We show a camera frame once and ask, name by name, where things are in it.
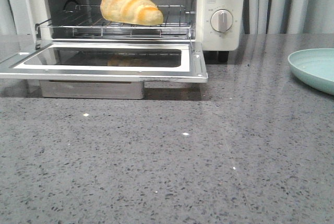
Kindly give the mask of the glass oven door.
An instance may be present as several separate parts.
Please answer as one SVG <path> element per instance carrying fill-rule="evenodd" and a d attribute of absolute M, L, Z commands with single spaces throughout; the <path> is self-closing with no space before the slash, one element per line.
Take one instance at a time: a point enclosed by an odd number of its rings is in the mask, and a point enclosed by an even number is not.
<path fill-rule="evenodd" d="M 144 83 L 206 83 L 199 42 L 43 40 L 1 62 L 3 79 L 38 80 L 45 97 L 137 98 Z"/>

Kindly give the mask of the lower oven control knob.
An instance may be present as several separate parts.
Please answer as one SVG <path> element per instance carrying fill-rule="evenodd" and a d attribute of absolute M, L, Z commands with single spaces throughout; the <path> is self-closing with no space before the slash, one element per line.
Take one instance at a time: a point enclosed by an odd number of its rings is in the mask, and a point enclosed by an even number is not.
<path fill-rule="evenodd" d="M 233 16 L 228 10 L 217 10 L 211 16 L 210 24 L 215 31 L 225 33 L 232 27 Z"/>

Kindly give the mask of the light green plate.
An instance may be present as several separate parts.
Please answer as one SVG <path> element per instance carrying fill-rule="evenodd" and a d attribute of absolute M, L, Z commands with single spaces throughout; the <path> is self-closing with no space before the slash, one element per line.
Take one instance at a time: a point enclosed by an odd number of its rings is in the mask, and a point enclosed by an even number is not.
<path fill-rule="evenodd" d="M 291 72 L 303 83 L 333 94 L 333 48 L 306 49 L 288 56 Z"/>

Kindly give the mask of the white Toshiba toaster oven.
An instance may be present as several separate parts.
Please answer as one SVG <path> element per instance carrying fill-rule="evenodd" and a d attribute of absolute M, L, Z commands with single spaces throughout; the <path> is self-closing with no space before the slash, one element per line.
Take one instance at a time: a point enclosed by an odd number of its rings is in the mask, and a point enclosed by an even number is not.
<path fill-rule="evenodd" d="M 199 42 L 205 56 L 225 62 L 239 45 L 244 0 L 151 0 L 163 22 L 145 26 L 108 18 L 102 0 L 9 0 L 18 34 L 49 39 L 161 39 Z"/>

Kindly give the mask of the golden croissant bread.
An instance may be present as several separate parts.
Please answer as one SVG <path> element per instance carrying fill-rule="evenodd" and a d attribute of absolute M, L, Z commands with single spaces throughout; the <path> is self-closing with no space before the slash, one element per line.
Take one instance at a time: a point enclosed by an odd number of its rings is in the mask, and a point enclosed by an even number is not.
<path fill-rule="evenodd" d="M 102 0 L 100 11 L 111 22 L 143 26 L 163 23 L 163 13 L 151 0 Z"/>

